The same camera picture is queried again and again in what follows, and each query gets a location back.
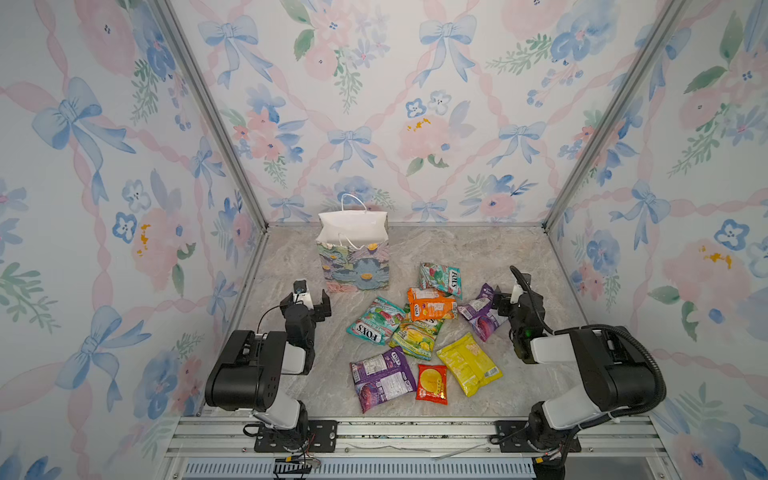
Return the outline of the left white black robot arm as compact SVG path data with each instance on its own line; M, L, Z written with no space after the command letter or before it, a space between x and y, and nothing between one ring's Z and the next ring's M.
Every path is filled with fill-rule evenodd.
M282 330L235 330L226 341L205 384L205 403L225 411L249 410L268 428L306 430L304 404L281 388L284 376L306 376L316 356L317 325L332 315L330 297L314 303L305 281L294 283L277 308Z

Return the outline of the yellow-green Fox's candy packet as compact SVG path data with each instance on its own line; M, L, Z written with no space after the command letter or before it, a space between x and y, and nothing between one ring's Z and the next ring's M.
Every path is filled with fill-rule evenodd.
M391 348L400 347L411 357L430 360L443 324L442 319L403 322L388 345Z

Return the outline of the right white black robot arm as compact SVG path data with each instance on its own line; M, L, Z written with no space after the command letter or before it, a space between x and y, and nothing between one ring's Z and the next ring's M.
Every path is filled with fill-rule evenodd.
M535 403L526 421L495 423L489 442L504 452L537 451L545 456L575 448L579 432L649 412L667 387L650 352L624 327L584 325L550 330L543 297L529 289L514 299L496 291L492 307L510 322L510 340L529 365L573 363L580 383L557 398Z

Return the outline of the floral paper gift bag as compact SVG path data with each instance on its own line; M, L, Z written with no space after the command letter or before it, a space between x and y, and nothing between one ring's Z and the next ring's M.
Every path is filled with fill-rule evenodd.
M368 209L351 193L341 209L319 215L316 238L328 290L336 293L383 290L390 284L388 216Z

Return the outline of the large purple snack packet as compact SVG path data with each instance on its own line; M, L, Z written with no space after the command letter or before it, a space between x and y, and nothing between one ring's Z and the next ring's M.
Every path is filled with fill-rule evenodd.
M352 362L350 370L363 413L417 390L416 379L399 346L368 359Z

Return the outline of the green Fox's candy packet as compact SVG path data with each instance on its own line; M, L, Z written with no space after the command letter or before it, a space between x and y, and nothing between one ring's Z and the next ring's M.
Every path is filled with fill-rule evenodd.
M385 345L399 329L405 317L406 312L401 307L377 297L346 332L373 344Z

